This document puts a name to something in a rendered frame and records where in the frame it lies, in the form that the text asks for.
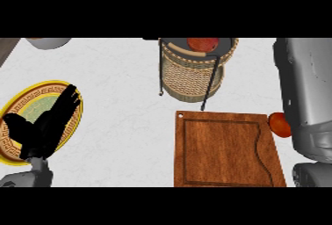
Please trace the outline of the brown wooden panel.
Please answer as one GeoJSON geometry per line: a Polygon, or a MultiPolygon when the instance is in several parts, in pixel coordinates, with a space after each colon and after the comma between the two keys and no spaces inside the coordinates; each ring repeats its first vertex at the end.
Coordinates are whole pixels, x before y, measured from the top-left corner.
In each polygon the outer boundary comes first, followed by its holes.
{"type": "Polygon", "coordinates": [[[0,38],[0,67],[5,64],[19,41],[19,38],[0,38]]]}

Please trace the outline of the white bowl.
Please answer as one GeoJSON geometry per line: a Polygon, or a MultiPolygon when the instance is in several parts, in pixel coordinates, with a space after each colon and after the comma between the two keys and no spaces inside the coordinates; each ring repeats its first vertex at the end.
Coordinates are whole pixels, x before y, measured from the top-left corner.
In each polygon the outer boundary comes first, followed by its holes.
{"type": "Polygon", "coordinates": [[[62,47],[71,38],[27,38],[27,41],[37,49],[50,50],[62,47]]]}

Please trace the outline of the yellow ornate round plate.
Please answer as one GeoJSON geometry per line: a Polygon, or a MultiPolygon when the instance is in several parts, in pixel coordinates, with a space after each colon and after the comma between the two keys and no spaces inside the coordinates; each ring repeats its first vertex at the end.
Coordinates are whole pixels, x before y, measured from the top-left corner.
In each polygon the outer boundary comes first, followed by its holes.
{"type": "Polygon", "coordinates": [[[40,114],[52,108],[68,85],[70,83],[61,80],[36,83],[8,101],[0,110],[0,163],[12,166],[28,165],[28,162],[19,158],[22,145],[9,137],[3,116],[8,113],[17,113],[34,123],[40,114]]]}

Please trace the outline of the brown wooden cutting board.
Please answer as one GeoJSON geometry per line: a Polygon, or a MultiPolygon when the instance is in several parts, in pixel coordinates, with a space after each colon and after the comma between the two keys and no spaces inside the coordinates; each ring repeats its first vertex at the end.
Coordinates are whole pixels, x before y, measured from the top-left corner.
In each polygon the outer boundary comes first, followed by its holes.
{"type": "Polygon", "coordinates": [[[287,186],[264,114],[177,112],[174,186],[287,186]]]}

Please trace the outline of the wicker tiered basket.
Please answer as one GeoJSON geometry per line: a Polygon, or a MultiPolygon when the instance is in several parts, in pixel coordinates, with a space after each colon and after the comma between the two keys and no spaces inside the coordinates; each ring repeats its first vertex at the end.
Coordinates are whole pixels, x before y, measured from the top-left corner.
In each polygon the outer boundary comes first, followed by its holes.
{"type": "Polygon", "coordinates": [[[216,94],[223,78],[225,65],[233,56],[239,39],[220,38],[210,53],[189,49],[186,38],[161,38],[160,44],[160,95],[167,91],[179,101],[201,102],[205,110],[208,98],[216,94]]]}

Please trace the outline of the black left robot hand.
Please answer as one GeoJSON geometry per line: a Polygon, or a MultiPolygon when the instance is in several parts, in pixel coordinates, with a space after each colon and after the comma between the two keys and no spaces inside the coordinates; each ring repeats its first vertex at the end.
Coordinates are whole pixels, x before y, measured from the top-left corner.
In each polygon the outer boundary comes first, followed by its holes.
{"type": "Polygon", "coordinates": [[[31,123],[17,113],[3,116],[9,127],[9,137],[22,144],[19,158],[31,157],[47,159],[59,145],[61,136],[71,116],[80,105],[80,94],[71,84],[61,93],[52,108],[45,111],[36,122],[31,123]]]}

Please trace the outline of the red apple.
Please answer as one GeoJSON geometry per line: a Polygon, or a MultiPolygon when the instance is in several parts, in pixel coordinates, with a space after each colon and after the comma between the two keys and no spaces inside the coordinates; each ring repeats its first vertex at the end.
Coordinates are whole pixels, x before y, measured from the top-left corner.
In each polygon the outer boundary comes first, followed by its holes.
{"type": "Polygon", "coordinates": [[[188,46],[195,52],[210,53],[217,49],[219,44],[219,38],[188,38],[188,46]]]}

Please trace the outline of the orange-red pear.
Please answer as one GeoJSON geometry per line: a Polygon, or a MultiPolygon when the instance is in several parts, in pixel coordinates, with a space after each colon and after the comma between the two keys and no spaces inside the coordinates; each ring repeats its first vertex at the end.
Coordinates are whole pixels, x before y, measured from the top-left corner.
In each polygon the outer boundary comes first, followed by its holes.
{"type": "Polygon", "coordinates": [[[282,112],[275,112],[269,116],[269,125],[273,133],[282,137],[288,138],[292,135],[291,126],[285,120],[282,112]]]}

